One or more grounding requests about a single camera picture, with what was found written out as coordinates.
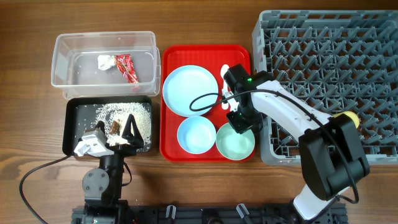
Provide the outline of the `light blue bowl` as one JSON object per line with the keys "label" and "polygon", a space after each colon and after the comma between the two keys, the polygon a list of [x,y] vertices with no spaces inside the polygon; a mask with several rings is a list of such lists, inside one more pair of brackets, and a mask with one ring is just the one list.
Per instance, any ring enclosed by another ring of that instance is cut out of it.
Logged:
{"label": "light blue bowl", "polygon": [[215,126],[205,117],[189,117],[178,127],[177,141],[180,147],[189,154],[204,154],[215,144]]}

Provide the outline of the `mint green bowl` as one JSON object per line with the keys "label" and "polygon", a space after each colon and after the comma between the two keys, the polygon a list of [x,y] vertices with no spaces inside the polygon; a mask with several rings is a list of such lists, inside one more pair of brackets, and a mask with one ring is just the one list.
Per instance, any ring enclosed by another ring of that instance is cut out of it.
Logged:
{"label": "mint green bowl", "polygon": [[248,158],[254,151],[255,143],[254,133],[251,130],[239,134],[229,123],[222,125],[216,134],[219,153],[232,161]]}

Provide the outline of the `rice and food scraps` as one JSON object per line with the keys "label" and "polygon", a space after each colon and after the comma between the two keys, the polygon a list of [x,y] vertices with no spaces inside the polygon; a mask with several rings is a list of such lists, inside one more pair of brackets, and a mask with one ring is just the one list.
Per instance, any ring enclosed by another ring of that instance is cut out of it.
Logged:
{"label": "rice and food scraps", "polygon": [[[150,113],[150,104],[148,103],[108,103],[97,108],[96,119],[93,124],[102,121],[105,127],[105,135],[108,138],[107,143],[110,146],[118,144],[127,144],[122,138],[122,132],[127,123],[128,116],[133,115],[137,128],[143,138],[144,147],[138,149],[138,152],[147,152],[151,148],[152,137],[152,118]],[[119,124],[119,133],[111,134],[113,122]]]}

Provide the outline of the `yellow plastic cup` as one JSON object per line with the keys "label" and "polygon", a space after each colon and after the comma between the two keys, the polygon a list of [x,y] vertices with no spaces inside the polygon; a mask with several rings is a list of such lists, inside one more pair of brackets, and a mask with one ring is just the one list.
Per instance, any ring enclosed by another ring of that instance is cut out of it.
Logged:
{"label": "yellow plastic cup", "polygon": [[332,117],[336,118],[341,115],[346,115],[347,117],[349,117],[354,122],[354,125],[356,126],[356,128],[359,128],[360,119],[356,113],[354,113],[352,111],[344,111],[344,112],[340,112],[337,114],[333,114]]}

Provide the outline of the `white tissue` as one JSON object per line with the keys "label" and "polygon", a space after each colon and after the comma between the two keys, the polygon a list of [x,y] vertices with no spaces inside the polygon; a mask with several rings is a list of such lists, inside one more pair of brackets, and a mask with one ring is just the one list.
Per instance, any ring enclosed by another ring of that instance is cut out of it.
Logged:
{"label": "white tissue", "polygon": [[116,57],[114,55],[99,55],[97,61],[98,69],[102,71],[116,66]]}

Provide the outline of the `red snack wrapper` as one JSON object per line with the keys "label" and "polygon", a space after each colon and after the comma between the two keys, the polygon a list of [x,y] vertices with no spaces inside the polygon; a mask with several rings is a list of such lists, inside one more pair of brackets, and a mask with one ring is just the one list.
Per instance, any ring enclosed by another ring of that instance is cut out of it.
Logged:
{"label": "red snack wrapper", "polygon": [[116,66],[128,83],[138,83],[132,58],[129,54],[116,55]]}

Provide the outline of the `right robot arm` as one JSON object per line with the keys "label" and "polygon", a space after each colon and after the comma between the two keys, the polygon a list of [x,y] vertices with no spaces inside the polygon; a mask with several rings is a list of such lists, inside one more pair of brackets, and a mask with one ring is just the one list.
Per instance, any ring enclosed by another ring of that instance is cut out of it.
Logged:
{"label": "right robot arm", "polygon": [[224,100],[232,107],[227,119],[239,134],[270,117],[299,144],[305,181],[290,204],[290,223],[313,223],[338,200],[358,203],[356,184],[370,173],[359,138],[358,117],[348,111],[330,115],[289,93],[265,71],[249,75],[238,64],[222,66]]}

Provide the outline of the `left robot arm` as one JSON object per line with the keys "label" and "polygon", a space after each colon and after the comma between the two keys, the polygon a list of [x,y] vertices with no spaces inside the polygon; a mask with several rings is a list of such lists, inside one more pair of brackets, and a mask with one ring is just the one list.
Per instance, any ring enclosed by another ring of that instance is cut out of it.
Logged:
{"label": "left robot arm", "polygon": [[134,116],[127,118],[122,138],[127,141],[117,146],[106,146],[110,155],[99,157],[99,167],[88,171],[82,187],[85,192],[85,206],[81,214],[75,210],[72,223],[116,224],[136,223],[134,212],[128,202],[121,199],[125,157],[135,156],[137,150],[144,147],[144,141],[138,130]]}

